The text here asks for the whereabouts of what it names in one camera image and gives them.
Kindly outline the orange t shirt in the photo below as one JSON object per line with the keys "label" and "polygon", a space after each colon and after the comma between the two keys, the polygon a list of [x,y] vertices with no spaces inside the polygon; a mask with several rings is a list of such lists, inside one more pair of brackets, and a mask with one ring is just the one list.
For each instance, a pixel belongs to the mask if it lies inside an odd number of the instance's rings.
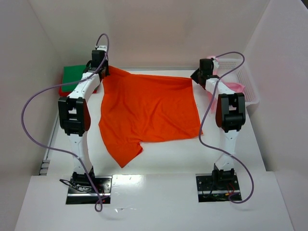
{"label": "orange t shirt", "polygon": [[192,139],[200,132],[189,78],[131,74],[110,66],[103,89],[99,129],[120,167],[143,151],[142,142]]}

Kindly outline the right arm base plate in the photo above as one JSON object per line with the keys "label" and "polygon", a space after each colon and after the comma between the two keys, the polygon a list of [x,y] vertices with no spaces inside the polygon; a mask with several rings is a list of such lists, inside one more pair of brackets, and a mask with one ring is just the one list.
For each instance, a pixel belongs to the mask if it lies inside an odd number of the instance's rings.
{"label": "right arm base plate", "polygon": [[214,183],[212,174],[196,174],[196,185],[198,192],[198,201],[202,202],[226,202],[231,199],[239,202],[242,201],[238,178],[229,181]]}

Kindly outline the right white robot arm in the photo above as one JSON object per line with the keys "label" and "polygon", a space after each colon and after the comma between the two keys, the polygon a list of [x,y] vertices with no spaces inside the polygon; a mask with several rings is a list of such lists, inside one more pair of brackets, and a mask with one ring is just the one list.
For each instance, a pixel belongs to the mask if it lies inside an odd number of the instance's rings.
{"label": "right white robot arm", "polygon": [[217,76],[219,63],[213,58],[199,60],[199,68],[191,79],[214,96],[216,100],[216,125],[220,131],[220,157],[214,163],[212,182],[221,190],[234,180],[234,161],[236,140],[245,123],[245,97],[236,93]]}

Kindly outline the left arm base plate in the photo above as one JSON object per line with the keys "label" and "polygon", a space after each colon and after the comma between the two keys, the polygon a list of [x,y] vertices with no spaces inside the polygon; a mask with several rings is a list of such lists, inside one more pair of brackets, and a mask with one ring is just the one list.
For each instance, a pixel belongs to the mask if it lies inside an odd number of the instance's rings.
{"label": "left arm base plate", "polygon": [[[70,180],[62,180],[62,182],[68,186],[66,205],[95,204],[98,201],[97,193],[87,177],[81,178],[81,181],[71,177]],[[93,183],[103,199],[103,204],[110,204],[112,177],[97,177],[93,179]]]}

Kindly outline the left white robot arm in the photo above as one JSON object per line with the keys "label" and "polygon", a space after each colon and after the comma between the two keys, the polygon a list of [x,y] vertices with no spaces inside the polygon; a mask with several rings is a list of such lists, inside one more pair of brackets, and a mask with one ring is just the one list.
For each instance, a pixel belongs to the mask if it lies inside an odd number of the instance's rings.
{"label": "left white robot arm", "polygon": [[87,143],[87,132],[91,125],[87,102],[108,74],[107,47],[97,45],[91,52],[91,60],[83,69],[77,86],[68,96],[58,100],[60,127],[69,137],[74,154],[74,171],[67,185],[79,192],[94,191],[89,181],[95,181],[95,175]]}

